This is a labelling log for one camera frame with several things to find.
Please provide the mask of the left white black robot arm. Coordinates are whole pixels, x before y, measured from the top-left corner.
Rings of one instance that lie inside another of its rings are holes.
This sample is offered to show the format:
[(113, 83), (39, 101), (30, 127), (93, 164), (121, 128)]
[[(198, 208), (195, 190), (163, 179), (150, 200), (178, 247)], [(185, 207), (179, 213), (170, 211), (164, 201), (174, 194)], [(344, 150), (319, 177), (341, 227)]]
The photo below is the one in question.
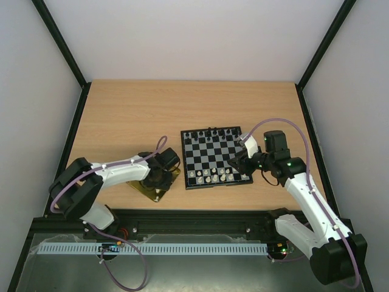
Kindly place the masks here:
[(129, 159), (109, 163), (74, 160), (49, 187), (50, 211), (68, 220), (80, 219), (104, 231), (115, 222), (109, 207), (97, 202), (101, 190), (137, 181), (146, 190), (166, 192), (173, 183), (173, 167), (180, 159), (172, 148), (140, 152)]

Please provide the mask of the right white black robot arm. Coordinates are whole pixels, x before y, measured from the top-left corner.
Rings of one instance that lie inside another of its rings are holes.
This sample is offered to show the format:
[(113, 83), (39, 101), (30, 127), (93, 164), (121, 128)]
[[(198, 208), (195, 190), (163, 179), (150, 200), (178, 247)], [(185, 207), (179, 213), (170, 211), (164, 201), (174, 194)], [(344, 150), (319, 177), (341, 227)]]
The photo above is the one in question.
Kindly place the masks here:
[(294, 244), (308, 258), (320, 283), (328, 285), (350, 277), (359, 281), (368, 247), (364, 236), (354, 234), (330, 208), (307, 173), (306, 162), (291, 156), (282, 131), (266, 132), (264, 141), (262, 150), (252, 136), (242, 134), (238, 143), (243, 149), (228, 163), (242, 175), (270, 172), (296, 200), (309, 223), (303, 225), (285, 208), (273, 210), (273, 218), (265, 223), (266, 234), (283, 236)]

